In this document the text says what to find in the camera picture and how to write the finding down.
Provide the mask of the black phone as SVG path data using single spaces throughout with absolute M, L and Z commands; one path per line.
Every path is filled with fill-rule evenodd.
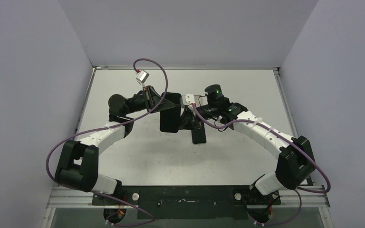
M 193 144 L 205 144 L 207 142 L 203 122 L 200 122 L 199 128 L 191 130 L 191 136 Z

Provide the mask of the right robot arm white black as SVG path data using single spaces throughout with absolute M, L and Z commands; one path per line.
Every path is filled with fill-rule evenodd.
M 250 199 L 254 203 L 263 203 L 269 194 L 283 188 L 297 189 L 317 168 L 310 142 L 304 136 L 296 138 L 273 128 L 245 106 L 231 102 L 218 84 L 205 88 L 205 98 L 207 103 L 202 105 L 199 96 L 186 94 L 182 97 L 195 121 L 218 130 L 237 131 L 277 160 L 273 172 L 261 175 L 251 184 Z

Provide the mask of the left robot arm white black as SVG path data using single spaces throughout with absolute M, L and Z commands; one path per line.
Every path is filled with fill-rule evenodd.
M 99 156 L 115 142 L 132 131 L 134 121 L 128 114 L 154 109 L 155 112 L 175 111 L 179 117 L 181 94 L 158 94 L 152 86 L 146 86 L 130 98 L 112 95 L 108 100 L 109 121 L 103 130 L 78 141 L 69 139 L 63 144 L 54 180 L 69 188 L 84 192 L 101 192 L 110 204 L 118 204 L 123 198 L 122 183 L 99 173 Z

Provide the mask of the beige phone case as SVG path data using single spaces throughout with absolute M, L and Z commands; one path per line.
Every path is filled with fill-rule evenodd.
M 185 105 L 195 104 L 196 107 L 206 105 L 206 97 L 204 95 L 186 94 L 182 96 Z

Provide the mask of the black phone case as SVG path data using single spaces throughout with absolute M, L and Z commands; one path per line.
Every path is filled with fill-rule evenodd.
M 164 103 L 168 109 L 160 112 L 160 131 L 164 133 L 177 133 L 180 126 L 181 115 L 181 98 L 180 93 L 166 93 Z

